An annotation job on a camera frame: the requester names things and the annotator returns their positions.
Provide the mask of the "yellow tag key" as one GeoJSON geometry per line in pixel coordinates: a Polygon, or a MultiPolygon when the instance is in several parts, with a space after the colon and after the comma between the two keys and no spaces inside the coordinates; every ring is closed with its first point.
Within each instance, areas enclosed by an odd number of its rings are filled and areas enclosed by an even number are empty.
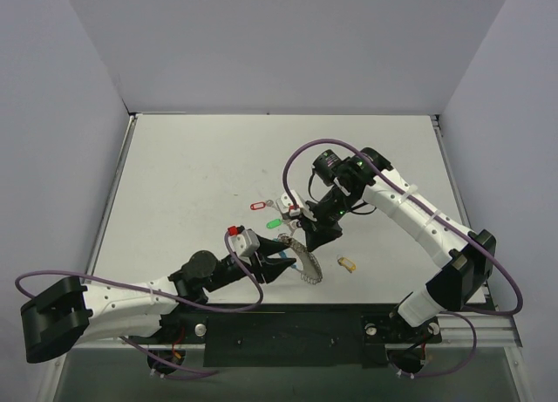
{"type": "Polygon", "coordinates": [[[338,256],[337,264],[346,269],[349,273],[353,273],[357,269],[357,265],[346,256],[338,256]]]}

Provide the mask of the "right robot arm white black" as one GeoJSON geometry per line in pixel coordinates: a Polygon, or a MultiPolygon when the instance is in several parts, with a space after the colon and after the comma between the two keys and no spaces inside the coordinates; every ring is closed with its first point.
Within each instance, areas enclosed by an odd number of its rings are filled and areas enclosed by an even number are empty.
{"type": "Polygon", "coordinates": [[[490,259],[496,240],[485,230],[476,234],[441,213],[374,149],[366,147],[360,153],[372,163],[367,165],[360,155],[340,159],[330,149],[314,160],[312,173],[329,190],[319,201],[307,201],[303,206],[306,246],[314,251],[340,238],[339,222],[358,201],[398,224],[439,267],[429,282],[391,314],[391,334],[408,340],[439,313],[463,308],[492,274],[490,259]]]}

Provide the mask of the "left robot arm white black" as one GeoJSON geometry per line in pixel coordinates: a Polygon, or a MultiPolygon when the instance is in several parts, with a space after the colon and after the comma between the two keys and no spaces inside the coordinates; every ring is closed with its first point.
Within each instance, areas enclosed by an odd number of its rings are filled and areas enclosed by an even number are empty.
{"type": "Polygon", "coordinates": [[[226,235],[228,255],[208,250],[192,254],[173,274],[125,284],[63,273],[60,280],[25,303],[20,310],[26,360],[50,361],[76,344],[114,337],[144,337],[168,344],[187,332],[194,310],[224,312],[209,304],[211,292],[248,279],[256,287],[274,282],[295,259],[279,257],[283,242],[241,229],[226,235]]]}

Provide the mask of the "green tag key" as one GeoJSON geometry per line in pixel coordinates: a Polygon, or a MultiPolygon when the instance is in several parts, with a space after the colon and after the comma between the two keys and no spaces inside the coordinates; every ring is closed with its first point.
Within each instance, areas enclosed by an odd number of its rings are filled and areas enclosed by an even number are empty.
{"type": "Polygon", "coordinates": [[[284,219],[284,218],[275,218],[266,223],[267,229],[274,229],[279,228],[281,226],[285,226],[288,228],[293,228],[296,225],[296,221],[292,219],[284,219]]]}

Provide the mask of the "red tag key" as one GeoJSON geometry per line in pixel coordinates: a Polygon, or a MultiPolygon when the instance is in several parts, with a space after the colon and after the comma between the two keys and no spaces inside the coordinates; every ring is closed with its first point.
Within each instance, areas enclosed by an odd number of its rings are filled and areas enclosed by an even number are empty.
{"type": "Polygon", "coordinates": [[[275,203],[273,200],[265,200],[265,201],[256,201],[249,205],[249,208],[252,211],[262,210],[264,208],[272,208],[274,207],[275,203]]]}

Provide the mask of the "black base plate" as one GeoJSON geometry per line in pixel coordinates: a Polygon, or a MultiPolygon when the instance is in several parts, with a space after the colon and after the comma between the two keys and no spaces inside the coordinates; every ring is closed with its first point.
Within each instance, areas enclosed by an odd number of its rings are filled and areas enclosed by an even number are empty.
{"type": "Polygon", "coordinates": [[[201,346],[206,367],[384,366],[388,347],[441,341],[432,317],[413,328],[383,303],[264,304],[256,310],[215,313],[176,310],[136,344],[201,346]]]}

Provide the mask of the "aluminium rail frame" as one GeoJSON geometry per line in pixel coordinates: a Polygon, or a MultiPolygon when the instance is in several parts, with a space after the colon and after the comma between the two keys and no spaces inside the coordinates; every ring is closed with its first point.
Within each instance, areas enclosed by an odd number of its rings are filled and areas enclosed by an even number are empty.
{"type": "MultiPolygon", "coordinates": [[[[119,185],[89,270],[136,282],[175,269],[197,249],[221,253],[229,221],[262,228],[250,201],[277,196],[285,161],[304,143],[337,139],[386,156],[429,201],[466,221],[431,116],[141,114],[126,138],[119,185]]],[[[434,271],[426,254],[382,215],[351,217],[320,254],[321,286],[287,276],[270,303],[338,300],[390,304],[434,271]],[[351,259],[349,273],[338,256],[351,259]]],[[[43,401],[519,401],[520,340],[506,318],[472,312],[441,318],[428,377],[399,378],[389,366],[224,367],[210,378],[150,377],[146,358],[117,340],[79,346],[51,362],[43,401]]]]}

